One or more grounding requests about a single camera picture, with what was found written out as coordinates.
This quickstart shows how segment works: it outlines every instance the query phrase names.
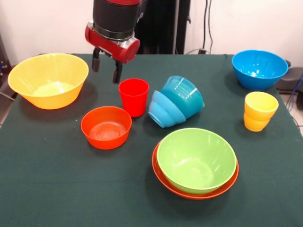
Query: dark green cloth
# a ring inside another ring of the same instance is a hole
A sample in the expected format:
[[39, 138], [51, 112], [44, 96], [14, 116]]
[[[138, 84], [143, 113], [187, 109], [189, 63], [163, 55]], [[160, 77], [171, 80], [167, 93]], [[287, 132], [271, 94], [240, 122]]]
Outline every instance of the dark green cloth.
[[[79, 55], [89, 66], [91, 55]], [[0, 129], [2, 227], [299, 227], [303, 226], [303, 139], [280, 103], [259, 133], [243, 125], [244, 97], [230, 55], [140, 55], [122, 79], [142, 78], [149, 99], [171, 75], [191, 80], [205, 109], [185, 123], [161, 129], [148, 115], [133, 120], [126, 143], [93, 148], [80, 130], [89, 110], [122, 106], [111, 83], [114, 61], [102, 56], [78, 99], [66, 108], [41, 110], [18, 97]], [[240, 164], [235, 185], [206, 201], [167, 190], [152, 170], [152, 152], [168, 133], [198, 127], [224, 137]]]

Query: orange bowl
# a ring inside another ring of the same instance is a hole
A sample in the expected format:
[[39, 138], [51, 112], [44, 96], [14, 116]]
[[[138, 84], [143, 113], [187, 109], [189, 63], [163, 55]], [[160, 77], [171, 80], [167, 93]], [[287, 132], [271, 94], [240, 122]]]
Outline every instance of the orange bowl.
[[156, 146], [155, 150], [153, 151], [152, 154], [152, 168], [158, 178], [158, 180], [171, 192], [175, 193], [178, 196], [181, 196], [185, 199], [190, 199], [190, 200], [207, 200], [207, 199], [211, 199], [214, 197], [217, 197], [223, 193], [225, 193], [226, 191], [228, 191], [236, 182], [238, 175], [239, 175], [239, 163], [237, 160], [237, 167], [236, 167], [236, 171], [233, 174], [233, 176], [231, 177], [231, 179], [226, 182], [225, 184], [223, 184], [220, 188], [216, 189], [215, 191], [206, 193], [206, 194], [190, 194], [187, 192], [183, 192], [180, 189], [176, 188], [175, 186], [173, 186], [168, 179], [165, 177], [164, 173], [161, 171], [158, 162], [157, 162], [157, 151], [158, 151], [158, 147], [159, 147], [160, 143], [158, 143], [158, 145]]
[[14, 67], [8, 83], [34, 106], [52, 110], [75, 101], [88, 73], [89, 67], [83, 59], [72, 54], [48, 53]]
[[89, 143], [102, 150], [121, 146], [128, 137], [132, 118], [116, 106], [103, 106], [88, 112], [81, 121], [81, 130]]

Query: yellow cup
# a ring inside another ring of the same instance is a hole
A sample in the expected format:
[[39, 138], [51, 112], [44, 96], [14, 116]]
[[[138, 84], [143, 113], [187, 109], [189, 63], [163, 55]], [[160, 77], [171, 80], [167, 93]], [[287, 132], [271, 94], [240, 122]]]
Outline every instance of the yellow cup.
[[244, 125], [251, 131], [262, 131], [279, 107], [278, 100], [272, 95], [254, 91], [245, 97]]

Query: floor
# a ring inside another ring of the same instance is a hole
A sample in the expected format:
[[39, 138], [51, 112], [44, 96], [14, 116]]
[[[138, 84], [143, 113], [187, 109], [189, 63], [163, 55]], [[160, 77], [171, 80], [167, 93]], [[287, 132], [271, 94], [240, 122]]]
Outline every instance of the floor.
[[[287, 100], [289, 98], [289, 95], [281, 95], [284, 104], [287, 103]], [[5, 122], [6, 116], [9, 114], [9, 110], [13, 105], [13, 101], [10, 99], [0, 95], [0, 128], [2, 124]], [[303, 136], [303, 111], [299, 111], [294, 104], [292, 110], [290, 111], [290, 114], [293, 116], [293, 118], [297, 121], [298, 125], [301, 126], [299, 127], [301, 130], [301, 134]]]

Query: yellow bowl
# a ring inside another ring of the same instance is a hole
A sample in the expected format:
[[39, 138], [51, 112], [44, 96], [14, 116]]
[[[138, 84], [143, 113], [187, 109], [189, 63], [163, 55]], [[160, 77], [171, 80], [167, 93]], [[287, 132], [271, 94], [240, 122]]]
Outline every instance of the yellow bowl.
[[279, 107], [279, 102], [272, 95], [254, 91], [245, 97], [245, 113], [255, 121], [269, 121]]
[[9, 74], [11, 89], [41, 109], [59, 109], [78, 97], [89, 73], [87, 63], [74, 55], [48, 53], [29, 58]]

